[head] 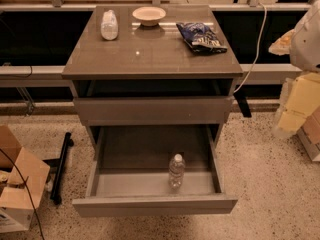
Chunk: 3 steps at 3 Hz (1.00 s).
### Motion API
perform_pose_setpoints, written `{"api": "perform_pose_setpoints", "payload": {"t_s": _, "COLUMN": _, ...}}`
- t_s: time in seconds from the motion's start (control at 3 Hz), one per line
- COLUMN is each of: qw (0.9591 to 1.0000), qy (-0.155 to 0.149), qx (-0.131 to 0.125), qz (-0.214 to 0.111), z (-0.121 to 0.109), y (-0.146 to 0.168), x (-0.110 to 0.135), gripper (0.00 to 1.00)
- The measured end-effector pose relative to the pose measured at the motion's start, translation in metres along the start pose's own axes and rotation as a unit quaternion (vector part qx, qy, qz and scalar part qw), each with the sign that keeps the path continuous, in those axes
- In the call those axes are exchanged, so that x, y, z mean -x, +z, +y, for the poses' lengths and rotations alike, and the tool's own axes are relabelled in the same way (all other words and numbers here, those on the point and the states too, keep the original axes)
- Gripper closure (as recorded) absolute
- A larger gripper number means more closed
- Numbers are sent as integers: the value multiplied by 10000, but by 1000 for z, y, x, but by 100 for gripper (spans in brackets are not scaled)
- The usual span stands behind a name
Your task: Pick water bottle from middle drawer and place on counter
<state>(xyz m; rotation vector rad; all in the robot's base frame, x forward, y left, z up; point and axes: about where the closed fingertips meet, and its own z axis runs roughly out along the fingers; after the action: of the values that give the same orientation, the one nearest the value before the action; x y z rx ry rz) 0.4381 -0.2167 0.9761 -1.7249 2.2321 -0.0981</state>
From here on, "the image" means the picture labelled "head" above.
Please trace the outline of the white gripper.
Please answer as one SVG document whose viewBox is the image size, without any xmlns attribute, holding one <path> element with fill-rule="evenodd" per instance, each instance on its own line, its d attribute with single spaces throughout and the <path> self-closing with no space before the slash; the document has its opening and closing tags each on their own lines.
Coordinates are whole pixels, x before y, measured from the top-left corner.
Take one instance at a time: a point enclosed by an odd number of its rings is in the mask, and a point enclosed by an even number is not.
<svg viewBox="0 0 320 240">
<path fill-rule="evenodd" d="M 268 51 L 278 56 L 288 55 L 293 34 L 294 30 L 287 31 L 271 44 Z M 297 77 L 285 105 L 286 111 L 278 109 L 275 113 L 273 135 L 280 139 L 292 137 L 305 123 L 305 118 L 309 117 L 319 106 L 320 74 L 307 73 Z"/>
</svg>

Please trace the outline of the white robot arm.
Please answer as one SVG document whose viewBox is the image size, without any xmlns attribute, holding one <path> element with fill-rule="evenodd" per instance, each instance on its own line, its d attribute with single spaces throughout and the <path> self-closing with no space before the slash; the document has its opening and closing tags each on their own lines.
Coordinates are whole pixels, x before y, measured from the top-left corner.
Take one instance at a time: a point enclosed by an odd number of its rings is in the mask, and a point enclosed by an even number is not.
<svg viewBox="0 0 320 240">
<path fill-rule="evenodd" d="M 295 28 L 278 38 L 269 52 L 290 57 L 290 63 L 302 70 L 294 80 L 287 78 L 280 94 L 273 133 L 290 138 L 320 106 L 320 1 L 316 1 Z"/>
</svg>

